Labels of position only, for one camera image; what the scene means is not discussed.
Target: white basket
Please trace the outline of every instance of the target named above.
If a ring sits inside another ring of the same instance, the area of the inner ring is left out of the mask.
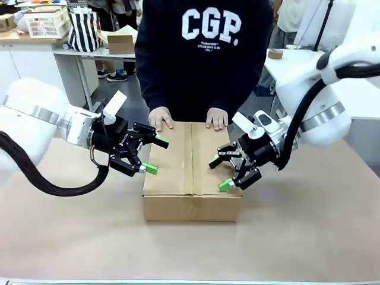
[[[62,39],[71,26],[67,7],[48,5],[24,12],[32,39]]]

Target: black and white striped bag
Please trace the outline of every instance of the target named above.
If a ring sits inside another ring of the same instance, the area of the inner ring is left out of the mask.
[[[100,46],[97,32],[100,31],[100,21],[97,13],[70,13],[71,29],[68,43],[77,52],[94,52]]]

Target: beige tabletop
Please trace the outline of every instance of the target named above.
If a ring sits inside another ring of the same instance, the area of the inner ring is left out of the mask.
[[[39,168],[62,186],[96,175],[88,151],[58,140]],[[262,174],[238,223],[146,223],[141,175],[111,171],[88,195],[56,198],[17,174],[0,192],[0,276],[380,280],[380,180],[345,142],[305,147]]]
[[[14,30],[0,33],[0,43],[60,43],[62,39],[32,39],[29,34],[19,35]]]

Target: box flap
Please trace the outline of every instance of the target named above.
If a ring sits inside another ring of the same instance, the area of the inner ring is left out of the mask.
[[[12,14],[4,14],[4,15],[0,15],[0,20],[6,20],[6,19],[9,19],[13,17]]]
[[[133,37],[133,43],[136,43],[138,32],[137,32],[137,30],[135,30],[131,26],[126,25],[126,26],[122,27],[120,30],[116,31],[116,33],[130,34]]]
[[[106,31],[100,31],[100,32],[97,32],[97,36],[99,37],[99,39],[105,44],[108,46],[108,38],[107,38],[107,32]]]
[[[205,128],[203,123],[193,123],[192,141],[193,158],[197,158],[193,160],[194,192],[198,195],[226,195],[219,191],[219,184],[232,178],[234,169],[224,162],[211,170],[208,163],[214,158],[218,147],[229,143],[227,130],[215,132],[212,128]],[[231,189],[228,195],[241,196],[242,190]]]
[[[144,195],[191,195],[192,159],[191,124],[176,123],[174,130],[163,125],[161,133],[169,140],[169,148],[152,145],[149,163],[159,167],[156,176],[147,174]]]
[[[133,36],[129,33],[107,33],[108,44],[110,43],[133,43]]]
[[[156,176],[147,175],[144,196],[199,195],[241,197],[240,189],[220,192],[219,184],[232,178],[234,169],[228,163],[214,170],[208,166],[217,148],[229,142],[227,130],[215,132],[204,123],[176,122],[169,130],[163,124],[162,136],[169,140],[167,150],[152,145],[149,163],[159,167]]]

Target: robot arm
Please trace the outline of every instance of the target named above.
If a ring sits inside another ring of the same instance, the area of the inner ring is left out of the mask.
[[[33,79],[14,82],[0,105],[0,183],[20,169],[37,188],[56,196],[83,195],[99,187],[114,168],[128,176],[157,168],[138,158],[145,144],[167,148],[169,143],[148,125],[133,123],[116,116],[126,100],[117,92],[102,113],[92,113],[71,106],[66,95],[56,87]],[[60,188],[48,182],[36,169],[53,137],[90,150],[90,159],[99,172],[94,181],[79,188]],[[109,155],[102,166],[94,150]]]
[[[288,116],[274,120],[265,112],[248,119],[237,113],[233,121],[244,132],[239,144],[220,147],[210,167],[231,162],[233,178],[219,185],[246,189],[261,179],[259,167],[272,162],[286,167],[292,151],[302,144],[328,147],[345,137],[351,117],[336,96],[332,84],[343,78],[380,75],[380,33],[372,33],[349,45],[339,46],[315,61],[296,67],[278,81],[276,90]]]

